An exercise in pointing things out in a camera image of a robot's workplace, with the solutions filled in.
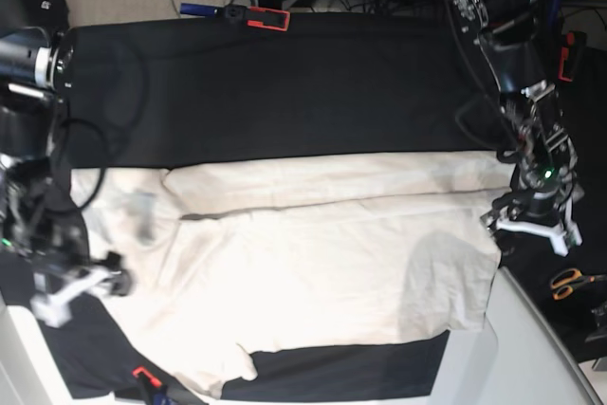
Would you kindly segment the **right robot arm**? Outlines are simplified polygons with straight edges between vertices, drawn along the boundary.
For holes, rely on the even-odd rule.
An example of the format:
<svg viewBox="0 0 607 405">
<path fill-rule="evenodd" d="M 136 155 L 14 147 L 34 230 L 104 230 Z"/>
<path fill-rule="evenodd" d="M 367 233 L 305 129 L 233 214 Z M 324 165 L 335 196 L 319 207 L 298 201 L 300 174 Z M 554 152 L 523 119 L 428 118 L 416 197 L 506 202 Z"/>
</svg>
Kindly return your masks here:
<svg viewBox="0 0 607 405">
<path fill-rule="evenodd" d="M 1 28 L 1 250 L 30 264 L 31 311 L 53 328 L 70 321 L 70 306 L 81 295 L 126 296 L 133 284 L 119 253 L 94 260 L 84 244 L 78 222 L 92 196 L 80 205 L 51 205 L 54 153 L 69 127 L 104 137 L 95 124 L 62 114 L 54 77 L 71 53 L 41 28 Z"/>
</svg>

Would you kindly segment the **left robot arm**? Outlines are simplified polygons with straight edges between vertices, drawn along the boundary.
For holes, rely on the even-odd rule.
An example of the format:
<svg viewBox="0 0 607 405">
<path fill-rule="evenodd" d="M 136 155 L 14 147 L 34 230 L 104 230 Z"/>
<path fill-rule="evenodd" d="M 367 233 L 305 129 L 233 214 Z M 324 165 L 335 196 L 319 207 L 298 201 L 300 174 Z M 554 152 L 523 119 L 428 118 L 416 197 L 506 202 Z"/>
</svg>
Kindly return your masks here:
<svg viewBox="0 0 607 405">
<path fill-rule="evenodd" d="M 559 106 L 559 82 L 571 82 L 583 45 L 565 39 L 544 56 L 542 38 L 558 18 L 558 0 L 444 0 L 463 63 L 506 130 L 500 161 L 514 166 L 510 190 L 482 221 L 489 233 L 524 233 L 565 256 L 582 243 L 573 219 L 582 196 L 578 154 Z"/>
</svg>

